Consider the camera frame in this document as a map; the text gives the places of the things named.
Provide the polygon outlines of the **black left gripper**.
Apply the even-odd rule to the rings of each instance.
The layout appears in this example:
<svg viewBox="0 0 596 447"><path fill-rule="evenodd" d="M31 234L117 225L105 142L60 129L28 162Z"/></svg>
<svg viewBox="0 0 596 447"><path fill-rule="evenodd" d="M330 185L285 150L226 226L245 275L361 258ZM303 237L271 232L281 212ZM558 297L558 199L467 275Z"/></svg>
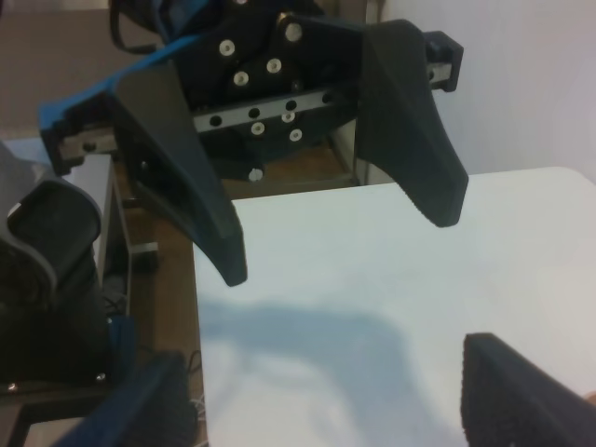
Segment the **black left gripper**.
<svg viewBox="0 0 596 447"><path fill-rule="evenodd" d="M136 63L40 108L52 164L65 172L68 149L114 147L143 204L239 285L243 231L217 174L247 180L357 126L363 35L375 24L341 22L314 1L112 1L108 11L116 47L124 18L161 44L130 47Z"/></svg>

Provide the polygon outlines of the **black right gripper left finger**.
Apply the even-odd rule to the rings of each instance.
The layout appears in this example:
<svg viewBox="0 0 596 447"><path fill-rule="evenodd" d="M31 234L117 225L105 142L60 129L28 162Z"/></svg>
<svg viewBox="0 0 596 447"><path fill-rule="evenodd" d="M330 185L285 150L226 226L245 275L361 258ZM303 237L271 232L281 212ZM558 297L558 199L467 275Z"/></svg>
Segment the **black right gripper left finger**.
<svg viewBox="0 0 596 447"><path fill-rule="evenodd" d="M181 353L156 354L57 446L192 446L197 413Z"/></svg>

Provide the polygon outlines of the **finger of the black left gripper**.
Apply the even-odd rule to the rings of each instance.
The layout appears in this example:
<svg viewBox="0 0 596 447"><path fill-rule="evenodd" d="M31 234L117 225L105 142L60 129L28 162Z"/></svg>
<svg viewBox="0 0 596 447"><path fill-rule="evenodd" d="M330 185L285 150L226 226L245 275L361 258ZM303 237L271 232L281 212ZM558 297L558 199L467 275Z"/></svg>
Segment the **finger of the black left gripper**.
<svg viewBox="0 0 596 447"><path fill-rule="evenodd" d="M468 175L442 124L433 90L457 88L463 47L407 20L363 35L358 157L388 175L437 227L458 223Z"/></svg>

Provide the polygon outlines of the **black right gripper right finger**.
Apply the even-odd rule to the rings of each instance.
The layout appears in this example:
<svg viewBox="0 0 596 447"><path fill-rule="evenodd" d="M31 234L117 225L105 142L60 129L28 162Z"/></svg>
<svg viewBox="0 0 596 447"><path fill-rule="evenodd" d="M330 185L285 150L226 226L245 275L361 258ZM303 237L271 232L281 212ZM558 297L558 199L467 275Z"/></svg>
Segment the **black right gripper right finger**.
<svg viewBox="0 0 596 447"><path fill-rule="evenodd" d="M460 413L469 446L595 444L595 406L491 333L465 337Z"/></svg>

